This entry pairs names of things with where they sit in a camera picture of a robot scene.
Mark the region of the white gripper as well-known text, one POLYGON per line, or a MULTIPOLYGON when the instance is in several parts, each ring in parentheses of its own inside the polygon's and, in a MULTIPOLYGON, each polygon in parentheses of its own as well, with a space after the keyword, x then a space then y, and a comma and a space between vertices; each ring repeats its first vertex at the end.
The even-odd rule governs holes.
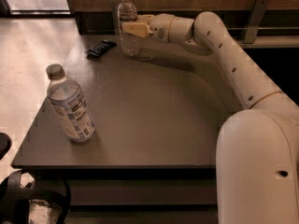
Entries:
POLYGON ((155 17, 152 14, 138 15, 138 21, 125 21, 121 24, 121 28, 130 35, 138 37, 152 35, 156 41, 169 43, 170 27, 174 18, 175 16, 170 14, 159 14, 155 17))

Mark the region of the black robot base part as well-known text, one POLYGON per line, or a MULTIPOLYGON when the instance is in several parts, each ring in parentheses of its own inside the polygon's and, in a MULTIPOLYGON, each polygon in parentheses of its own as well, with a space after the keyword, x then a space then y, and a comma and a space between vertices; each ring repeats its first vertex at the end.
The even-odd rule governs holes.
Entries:
POLYGON ((64 194, 50 189, 35 188, 34 183, 27 186, 21 184, 23 174, 28 171, 15 171, 0 184, 0 221, 1 224, 30 224, 30 204, 49 205, 57 209, 55 224, 64 224, 70 201, 71 191, 67 182, 58 175, 39 170, 34 175, 52 175, 64 184, 64 194))

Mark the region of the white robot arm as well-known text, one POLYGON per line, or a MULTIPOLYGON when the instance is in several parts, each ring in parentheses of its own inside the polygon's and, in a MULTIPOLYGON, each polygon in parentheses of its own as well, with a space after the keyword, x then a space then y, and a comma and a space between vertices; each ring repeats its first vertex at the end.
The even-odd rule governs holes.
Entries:
POLYGON ((221 18, 141 15, 124 32, 214 53, 241 111, 221 127, 216 148, 219 224, 299 224, 299 107, 229 35, 221 18))

